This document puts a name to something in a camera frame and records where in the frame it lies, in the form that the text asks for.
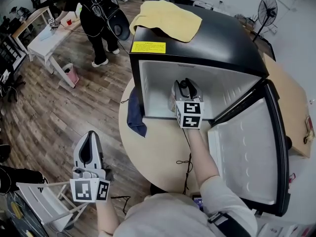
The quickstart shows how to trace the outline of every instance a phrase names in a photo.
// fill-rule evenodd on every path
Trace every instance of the mini fridge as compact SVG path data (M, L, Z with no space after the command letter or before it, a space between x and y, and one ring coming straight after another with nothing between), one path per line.
M180 7L202 18L190 42L160 29L136 29L130 60L141 112L147 118L176 119L168 108L171 88L175 80L193 80L203 92L210 152L226 185L250 208L282 216L290 198L291 143L265 63L235 18ZM149 45L147 51L134 51L139 43Z

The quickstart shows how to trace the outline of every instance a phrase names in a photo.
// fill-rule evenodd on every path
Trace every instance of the round wooden table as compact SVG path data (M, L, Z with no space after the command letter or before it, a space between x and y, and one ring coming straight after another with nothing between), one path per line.
M132 78L123 93L122 101L129 98L133 88ZM143 118L147 126L144 138L127 126L127 110L128 101L120 105L118 121L120 136L128 157L152 184L167 192L182 193L188 164L177 164L176 161L188 160L190 148L177 120ZM203 121L200 130L205 142L209 129L208 122ZM188 188L188 195L198 192L194 171L189 174Z

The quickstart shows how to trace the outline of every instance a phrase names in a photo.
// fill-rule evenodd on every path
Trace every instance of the electric fan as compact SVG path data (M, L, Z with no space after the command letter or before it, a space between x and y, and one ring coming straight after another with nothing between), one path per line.
M258 19L262 27L258 31L253 42L257 39L260 32L265 26L271 25L277 17L277 1L276 0L261 0L258 8Z

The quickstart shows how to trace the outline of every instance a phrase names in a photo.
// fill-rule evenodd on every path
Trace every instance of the forearm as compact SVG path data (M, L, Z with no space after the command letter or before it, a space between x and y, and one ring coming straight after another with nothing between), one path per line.
M61 21L64 17L66 17L67 14L68 14L67 11L62 11L62 12L60 13L60 15L58 16L58 18L55 19L55 21L58 22L58 23L60 23L60 21Z
M192 163L199 187L210 177L218 176L218 168L197 129L187 129Z
M98 215L98 231L104 231L107 234L113 235L119 226L119 218L111 199L106 202L96 202L95 204Z

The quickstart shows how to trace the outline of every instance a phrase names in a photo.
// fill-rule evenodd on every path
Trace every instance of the black cable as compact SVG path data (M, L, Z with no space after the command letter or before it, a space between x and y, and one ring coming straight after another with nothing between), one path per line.
M124 101L121 101L121 104L124 104L125 102L127 102L129 100L129 98L127 98L126 100Z
M119 199L119 198L123 198L125 200L125 205L123 207L123 210L122 212L126 215L126 212L125 212L125 207L127 205L127 202L128 200L130 199L130 196L119 196L119 197L111 197L112 199Z
M12 181L11 181L11 178L10 178L9 174L8 174L3 168L0 167L0 169L2 169L3 172L7 174L8 178L9 178L9 180L10 180L10 186L9 186L8 190L7 190L4 194L1 194L2 196L4 196L4 195L6 195L6 194L9 193L9 191L10 191L10 189L11 189L11 186L12 186Z
M121 47L124 49L124 51L129 55L129 53L125 50L124 46L122 46L122 44L120 43L119 40L118 40L118 43L121 45Z
M62 23L59 23L59 24L62 25L65 28L65 30L68 30L70 32L86 34L85 32L82 32L82 31L76 31L76 30L69 29L69 28L65 27ZM92 35L89 35L89 34L86 34L86 35L88 35L88 36L90 36L92 38L97 37L100 33L102 33L103 29L104 29L104 26L102 27L101 31L95 36L92 36Z
M186 133L184 132L184 129L183 129L183 128L182 128L182 131L183 131L183 133L184 133L184 136L186 137L186 140L187 140L187 143L188 143L188 145L189 145L189 148L191 149L189 140L188 140L187 135L186 135ZM185 161L183 161L183 160L178 160L178 161L176 161L177 164L183 164L183 163L187 163L187 164L188 164L188 169L187 169L187 173L186 173L186 180L185 180L185 182L184 182L184 189L183 189L183 192L182 192L183 195L186 194L187 189L189 190L189 187L188 187L188 177L189 177L190 172L191 172L192 169L193 169L193 164L192 164L192 162L191 162L191 159L192 159L192 156L191 156L191 153L190 153L190 155L189 155L189 160L185 160Z

